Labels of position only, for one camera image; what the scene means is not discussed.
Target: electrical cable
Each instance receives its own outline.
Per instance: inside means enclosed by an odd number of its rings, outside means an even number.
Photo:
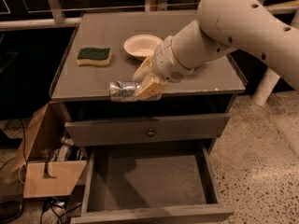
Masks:
[[[54,200],[56,200],[58,203],[60,202],[57,198],[55,197],[52,197]],[[64,221],[66,220],[66,212],[65,212],[65,209],[64,207],[62,206],[63,210],[64,210]]]
[[[1,161],[3,163],[2,167],[0,168],[0,171],[10,162],[13,161],[14,159],[11,159],[9,161]]]
[[[53,213],[55,214],[55,216],[58,218],[59,223],[60,223],[60,224],[63,224],[63,222],[61,221],[60,217],[59,217],[58,214],[55,212],[55,210],[54,210],[52,204],[49,203],[49,205],[50,205],[50,209],[52,210],[52,212],[53,212]]]
[[[24,157],[26,166],[27,166],[28,162],[27,162],[27,158],[26,158],[26,154],[25,154],[25,149],[26,149],[26,135],[25,135],[24,124],[23,124],[23,122],[22,122],[22,120],[21,120],[21,118],[20,118],[20,112],[19,112],[19,109],[18,109],[18,106],[17,106],[17,103],[16,103],[16,99],[15,99],[14,94],[13,94],[12,85],[11,85],[10,79],[9,79],[9,77],[8,77],[8,74],[7,74],[7,69],[5,68],[5,64],[4,64],[4,62],[3,62],[3,60],[2,60],[1,57],[0,57],[0,62],[1,62],[1,64],[2,64],[2,66],[3,66],[3,68],[4,68],[4,73],[5,73],[6,77],[7,77],[7,82],[8,82],[8,85],[9,85],[9,87],[10,87],[10,91],[11,91],[12,102],[13,102],[13,104],[14,104],[14,107],[15,107],[15,109],[16,109],[17,115],[18,115],[18,117],[19,117],[18,120],[19,120],[20,123],[21,123],[22,134],[23,134],[23,150],[22,150],[22,154],[23,154],[23,157]]]
[[[21,168],[19,169],[19,180],[20,180],[23,184],[25,184],[24,181],[21,180]]]
[[[43,215],[46,212],[48,202],[49,202],[49,199],[46,199],[46,201],[43,203],[43,206],[42,206],[42,209],[41,209],[40,218],[39,218],[39,224],[43,223]]]
[[[79,204],[78,206],[73,207],[72,209],[66,211],[66,212],[65,212],[65,215],[68,214],[68,213],[71,213],[71,212],[75,211],[77,208],[79,208],[79,207],[81,207],[81,206],[82,206],[82,204]]]
[[[50,224],[56,224],[56,221],[57,221],[57,217],[53,218],[50,222]]]

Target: green sponge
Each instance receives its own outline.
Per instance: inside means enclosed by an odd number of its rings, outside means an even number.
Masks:
[[[108,65],[111,60],[110,48],[84,48],[77,57],[77,65]]]

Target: terrazzo floor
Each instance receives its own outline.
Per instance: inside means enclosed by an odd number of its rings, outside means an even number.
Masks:
[[[21,136],[17,123],[1,121],[0,128],[8,136]],[[13,158],[15,151],[0,149],[0,161]],[[248,96],[237,97],[210,162],[223,203],[235,209],[221,224],[299,223],[298,92],[272,94],[263,107]],[[23,185],[8,170],[9,164],[0,172],[0,202],[21,199]],[[11,223],[39,223],[41,205],[24,200],[22,215]],[[44,218],[43,223],[55,223],[53,213]]]

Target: gray cabinet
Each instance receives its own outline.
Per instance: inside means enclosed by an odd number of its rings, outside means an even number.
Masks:
[[[89,160],[81,217],[72,223],[221,221],[225,207],[208,153],[230,118],[244,79],[230,57],[169,84],[159,101],[115,103],[109,82],[128,81],[140,62],[122,48],[132,35],[174,35],[196,11],[84,14],[50,91],[65,128]],[[108,67],[78,67],[79,50],[110,46]]]

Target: cardboard flap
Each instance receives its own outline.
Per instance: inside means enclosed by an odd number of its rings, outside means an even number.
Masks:
[[[53,114],[51,105],[46,104],[37,110],[31,118],[10,172],[16,171],[26,163],[24,154],[28,161],[42,161],[40,150],[58,148],[60,146],[59,139],[62,135],[62,124]]]
[[[86,161],[49,162],[48,175],[45,162],[28,164],[24,198],[70,195],[86,164]]]

